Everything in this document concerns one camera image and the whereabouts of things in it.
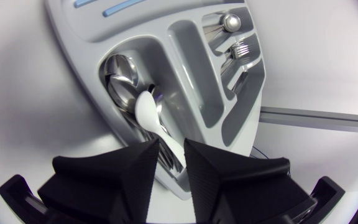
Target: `white surface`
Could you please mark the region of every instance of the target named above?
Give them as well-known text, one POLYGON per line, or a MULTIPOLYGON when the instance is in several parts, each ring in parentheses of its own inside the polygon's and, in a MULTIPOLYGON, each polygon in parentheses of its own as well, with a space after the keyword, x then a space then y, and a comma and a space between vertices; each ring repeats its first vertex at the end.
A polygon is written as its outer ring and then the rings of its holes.
POLYGON ((292 178, 307 192, 322 176, 335 181, 346 193, 325 223, 349 223, 358 209, 358 133, 260 123, 255 146, 289 159, 292 178))
POLYGON ((358 114, 358 1, 247 2, 265 59, 262 106, 358 114))

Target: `metal spoon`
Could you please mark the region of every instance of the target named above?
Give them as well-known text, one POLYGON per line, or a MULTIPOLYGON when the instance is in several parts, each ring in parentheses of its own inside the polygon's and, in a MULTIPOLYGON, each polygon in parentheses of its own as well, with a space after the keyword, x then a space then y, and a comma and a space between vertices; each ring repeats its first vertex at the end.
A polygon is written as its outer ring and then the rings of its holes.
POLYGON ((139 96, 137 88, 131 83, 111 75, 108 83, 108 92, 112 100, 124 111, 135 114, 135 103, 139 96))
POLYGON ((179 160, 180 164, 186 167, 185 150, 161 128, 157 107, 153 96, 148 91, 143 91, 139 95, 135 104, 135 117, 142 128, 160 136, 179 160))
POLYGON ((114 54, 107 58, 104 64, 105 76, 114 75, 117 79, 137 86, 139 76, 135 64, 125 55, 114 54))
POLYGON ((225 30, 226 32, 237 32, 241 27, 241 20, 235 14, 227 14, 222 19, 222 24, 216 26, 204 27, 204 34, 207 41, 211 41, 218 33, 225 30))

